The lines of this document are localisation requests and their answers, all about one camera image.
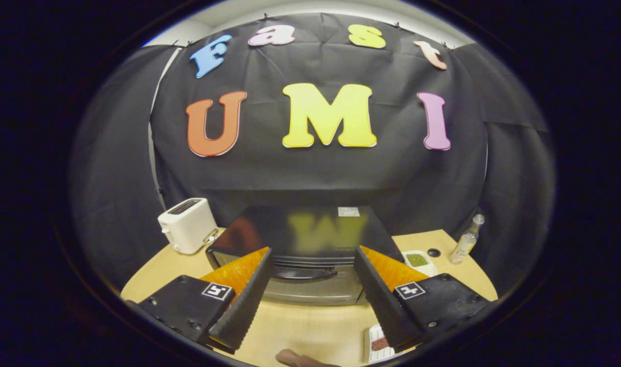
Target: orange letter u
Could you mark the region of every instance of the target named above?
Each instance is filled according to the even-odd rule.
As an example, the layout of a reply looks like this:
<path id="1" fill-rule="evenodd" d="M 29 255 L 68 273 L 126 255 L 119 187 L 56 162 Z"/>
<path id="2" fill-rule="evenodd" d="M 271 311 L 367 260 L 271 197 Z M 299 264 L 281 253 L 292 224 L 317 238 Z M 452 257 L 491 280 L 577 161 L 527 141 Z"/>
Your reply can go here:
<path id="1" fill-rule="evenodd" d="M 247 98 L 244 91 L 226 93 L 220 97 L 224 106 L 224 130 L 218 139 L 206 137 L 206 112 L 213 105 L 210 99 L 200 100 L 187 107 L 189 116 L 188 140 L 190 150 L 200 156 L 222 155 L 233 148 L 238 139 L 240 102 Z"/>

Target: yellow letter m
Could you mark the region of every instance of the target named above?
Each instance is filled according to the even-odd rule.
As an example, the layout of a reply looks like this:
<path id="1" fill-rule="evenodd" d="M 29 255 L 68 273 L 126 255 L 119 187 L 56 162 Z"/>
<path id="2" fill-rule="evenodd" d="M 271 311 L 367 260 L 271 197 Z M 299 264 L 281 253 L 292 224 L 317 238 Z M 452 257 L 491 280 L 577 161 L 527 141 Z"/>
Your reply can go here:
<path id="1" fill-rule="evenodd" d="M 344 85 L 333 104 L 326 101 L 313 84 L 290 84 L 283 88 L 290 97 L 290 133 L 283 138 L 286 148 L 306 148 L 315 142 L 308 133 L 308 121 L 315 128 L 322 144 L 329 145 L 343 121 L 338 142 L 343 146 L 372 147 L 376 136 L 369 124 L 368 99 L 372 90 L 358 84 Z"/>

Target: wooden table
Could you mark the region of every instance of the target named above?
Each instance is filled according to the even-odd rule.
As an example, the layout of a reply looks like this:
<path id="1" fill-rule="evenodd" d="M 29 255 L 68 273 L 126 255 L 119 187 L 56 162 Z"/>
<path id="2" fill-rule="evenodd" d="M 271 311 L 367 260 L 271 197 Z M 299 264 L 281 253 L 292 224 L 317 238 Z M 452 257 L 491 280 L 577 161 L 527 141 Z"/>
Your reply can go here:
<path id="1" fill-rule="evenodd" d="M 499 298 L 494 285 L 471 256 L 458 265 L 451 264 L 448 256 L 456 244 L 443 230 L 395 235 L 392 239 L 401 251 L 438 249 L 441 256 L 431 258 L 438 274 L 451 274 L 490 301 Z M 141 302 L 181 274 L 202 277 L 211 271 L 204 249 L 183 255 L 166 246 L 127 282 L 121 298 Z M 274 356 L 290 348 L 324 363 L 356 367 L 367 364 L 364 331 L 377 323 L 369 304 L 298 306 L 261 301 L 241 348 L 235 355 L 218 352 L 249 364 L 268 366 L 283 365 Z"/>

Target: black cloth backdrop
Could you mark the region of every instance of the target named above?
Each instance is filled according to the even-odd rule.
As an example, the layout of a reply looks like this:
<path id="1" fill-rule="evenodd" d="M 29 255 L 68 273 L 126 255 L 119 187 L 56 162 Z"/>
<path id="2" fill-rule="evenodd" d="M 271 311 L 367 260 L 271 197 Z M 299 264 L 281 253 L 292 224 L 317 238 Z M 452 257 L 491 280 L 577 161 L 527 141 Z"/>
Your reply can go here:
<path id="1" fill-rule="evenodd" d="M 248 46 L 257 30 L 276 24 L 292 25 L 294 42 Z M 353 45 L 351 24 L 381 30 L 385 48 Z M 225 34 L 232 38 L 224 61 L 197 79 L 190 56 Z M 432 66 L 414 40 L 439 49 L 448 70 Z M 144 48 L 110 77 L 84 119 L 78 139 L 87 143 L 77 145 L 100 148 L 73 152 L 77 227 L 87 254 L 117 287 L 166 244 L 147 155 L 149 118 L 166 206 L 208 198 L 222 227 L 250 204 L 371 205 L 392 235 L 443 228 L 456 239 L 482 212 L 487 220 L 472 256 L 500 295 L 539 253 L 555 181 L 544 119 L 521 83 L 477 44 L 454 52 L 392 25 L 336 14 L 253 21 L 181 49 L 161 80 L 150 117 L 173 50 Z M 339 127 L 324 146 L 309 125 L 311 147 L 285 148 L 290 98 L 282 89 L 294 83 L 315 84 L 328 102 L 345 84 L 371 88 L 377 145 L 343 147 Z M 117 94 L 105 91 L 109 86 Z M 195 155 L 187 144 L 186 107 L 213 100 L 206 134 L 214 139 L 222 134 L 224 115 L 218 99 L 233 91 L 247 92 L 236 144 L 221 156 Z M 427 124 L 418 92 L 444 98 L 450 150 L 423 146 Z M 121 165 L 126 169 L 110 169 Z"/>
<path id="2" fill-rule="evenodd" d="M 86 256 L 121 289 L 168 244 L 152 180 L 147 126 L 152 98 L 175 48 L 139 49 L 101 86 L 75 136 L 70 202 Z"/>

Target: foam letter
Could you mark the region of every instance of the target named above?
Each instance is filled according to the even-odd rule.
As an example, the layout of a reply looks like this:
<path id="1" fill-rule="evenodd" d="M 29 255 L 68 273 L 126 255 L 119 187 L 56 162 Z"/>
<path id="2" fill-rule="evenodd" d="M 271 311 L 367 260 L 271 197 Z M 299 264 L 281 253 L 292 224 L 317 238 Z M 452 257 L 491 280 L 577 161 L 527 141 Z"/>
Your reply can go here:
<path id="1" fill-rule="evenodd" d="M 224 106 L 224 130 L 218 139 L 206 137 L 206 111 L 213 101 L 200 100 L 187 107 L 189 116 L 188 140 L 190 150 L 199 156 L 213 156 L 227 153 L 233 148 L 238 139 L 240 126 L 240 102 L 247 98 L 244 91 L 226 93 L 220 97 L 220 104 Z"/>
<path id="2" fill-rule="evenodd" d="M 419 46 L 424 53 L 424 57 L 428 60 L 434 67 L 446 70 L 446 64 L 440 61 L 436 55 L 439 55 L 439 51 L 434 49 L 429 42 L 425 42 L 422 40 L 413 41 L 413 44 Z"/>
<path id="3" fill-rule="evenodd" d="M 201 49 L 198 49 L 197 52 L 190 56 L 190 59 L 195 59 L 197 63 L 197 79 L 205 76 L 206 73 L 210 72 L 224 61 L 224 58 L 215 58 L 215 55 L 224 55 L 227 51 L 227 46 L 223 42 L 230 39 L 231 35 L 224 35 Z"/>
<path id="4" fill-rule="evenodd" d="M 426 109 L 426 123 L 428 125 L 428 135 L 424 139 L 424 146 L 427 149 L 448 150 L 451 148 L 451 141 L 446 137 L 444 127 L 444 99 L 439 95 L 431 93 L 417 93 L 417 98 L 424 104 Z"/>
<path id="5" fill-rule="evenodd" d="M 385 47 L 385 40 L 380 37 L 383 33 L 374 27 L 366 25 L 352 24 L 348 28 L 349 40 L 358 46 L 366 46 L 371 48 Z"/>
<path id="6" fill-rule="evenodd" d="M 372 90 L 358 84 L 345 84 L 333 104 L 326 101 L 313 84 L 290 84 L 283 88 L 290 97 L 290 133 L 283 138 L 286 148 L 305 148 L 313 145 L 315 138 L 308 134 L 308 121 L 315 128 L 322 144 L 329 145 L 344 121 L 343 133 L 338 142 L 343 146 L 371 147 L 376 136 L 369 124 L 368 99 Z"/>
<path id="7" fill-rule="evenodd" d="M 295 40 L 292 33 L 295 28 L 290 25 L 272 25 L 256 32 L 247 43 L 251 46 L 263 46 L 264 44 L 287 44 Z"/>

